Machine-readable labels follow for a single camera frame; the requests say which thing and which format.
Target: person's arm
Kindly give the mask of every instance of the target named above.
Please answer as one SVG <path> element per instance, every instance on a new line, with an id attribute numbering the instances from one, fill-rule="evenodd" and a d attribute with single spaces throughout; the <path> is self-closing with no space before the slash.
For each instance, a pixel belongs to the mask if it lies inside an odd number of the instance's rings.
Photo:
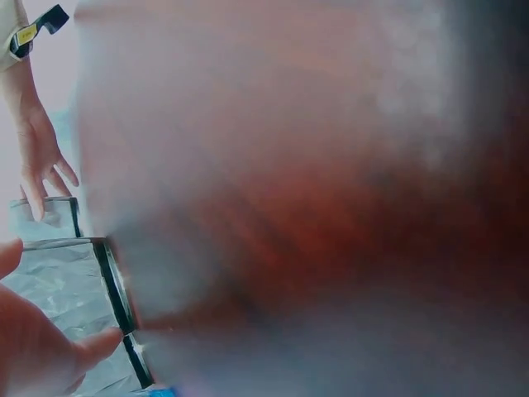
<path id="1" fill-rule="evenodd" d="M 0 48 L 0 87 L 17 129 L 22 192 L 31 205 L 34 218 L 41 220 L 44 217 L 44 197 L 47 196 L 42 181 L 47 179 L 64 195 L 71 193 L 57 169 L 74 186 L 79 182 L 57 145 L 55 130 L 36 92 L 29 58 L 18 61 L 6 53 L 10 37 L 23 24 L 27 24 L 27 17 L 20 1 L 0 0 L 0 25 L 3 26 L 0 35 L 7 35 L 0 36 L 0 43 L 3 43 Z"/>
<path id="2" fill-rule="evenodd" d="M 42 108 L 36 93 L 29 58 L 16 62 L 0 72 L 0 86 L 7 108 L 17 126 L 23 123 L 32 112 Z"/>

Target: blue object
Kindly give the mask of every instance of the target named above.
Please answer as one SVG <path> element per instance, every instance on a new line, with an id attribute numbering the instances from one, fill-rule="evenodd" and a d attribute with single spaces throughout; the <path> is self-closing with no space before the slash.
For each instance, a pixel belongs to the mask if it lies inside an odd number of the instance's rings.
<path id="1" fill-rule="evenodd" d="M 142 390 L 123 397 L 178 397 L 175 389 Z"/>

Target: finger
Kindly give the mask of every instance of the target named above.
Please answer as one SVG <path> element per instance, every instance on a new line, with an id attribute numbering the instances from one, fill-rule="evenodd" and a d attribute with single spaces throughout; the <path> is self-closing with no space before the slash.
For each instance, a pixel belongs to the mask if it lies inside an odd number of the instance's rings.
<path id="1" fill-rule="evenodd" d="M 68 389 L 64 391 L 64 395 L 71 395 L 72 393 L 74 393 L 83 384 L 85 376 L 86 375 L 83 375 L 79 379 L 77 379 L 73 385 L 71 385 Z"/>
<path id="2" fill-rule="evenodd" d="M 20 238 L 0 244 L 0 280 L 11 274 L 18 267 L 22 256 L 22 248 L 22 240 Z"/>
<path id="3" fill-rule="evenodd" d="M 22 200 L 27 200 L 26 192 L 24 191 L 24 188 L 22 188 L 22 185 L 20 186 L 20 194 L 21 194 Z"/>
<path id="4" fill-rule="evenodd" d="M 64 196 L 72 195 L 63 179 L 55 169 L 50 171 L 47 179 L 50 181 L 51 185 L 59 191 L 60 194 L 63 194 Z"/>
<path id="5" fill-rule="evenodd" d="M 26 192 L 27 202 L 30 204 L 33 218 L 37 222 L 41 221 L 44 217 L 44 197 L 48 195 L 42 181 L 37 181 L 34 177 L 25 177 L 22 180 L 22 188 Z"/>
<path id="6" fill-rule="evenodd" d="M 79 186 L 79 180 L 77 179 L 75 171 L 68 164 L 68 161 L 64 159 L 64 157 L 61 156 L 60 160 L 57 161 L 57 167 L 59 168 L 60 172 L 62 172 L 64 176 L 68 178 L 68 180 L 72 183 L 73 186 Z"/>
<path id="7" fill-rule="evenodd" d="M 109 328 L 97 335 L 76 342 L 78 374 L 90 371 L 100 361 L 108 358 L 117 349 L 123 339 L 119 328 Z"/>

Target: reddish-brown blurred object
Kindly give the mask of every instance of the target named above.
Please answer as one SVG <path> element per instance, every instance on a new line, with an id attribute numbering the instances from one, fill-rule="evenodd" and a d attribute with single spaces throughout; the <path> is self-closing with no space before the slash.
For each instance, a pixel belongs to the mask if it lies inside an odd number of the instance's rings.
<path id="1" fill-rule="evenodd" d="M 523 1 L 93 0 L 96 233 L 198 396 L 529 390 Z"/>

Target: yellow label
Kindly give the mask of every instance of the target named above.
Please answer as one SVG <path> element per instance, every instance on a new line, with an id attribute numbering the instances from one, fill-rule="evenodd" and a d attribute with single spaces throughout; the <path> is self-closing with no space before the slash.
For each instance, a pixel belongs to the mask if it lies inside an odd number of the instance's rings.
<path id="1" fill-rule="evenodd" d="M 25 45 L 32 41 L 36 36 L 36 24 L 29 25 L 24 29 L 21 29 L 17 32 L 17 41 L 18 45 Z"/>

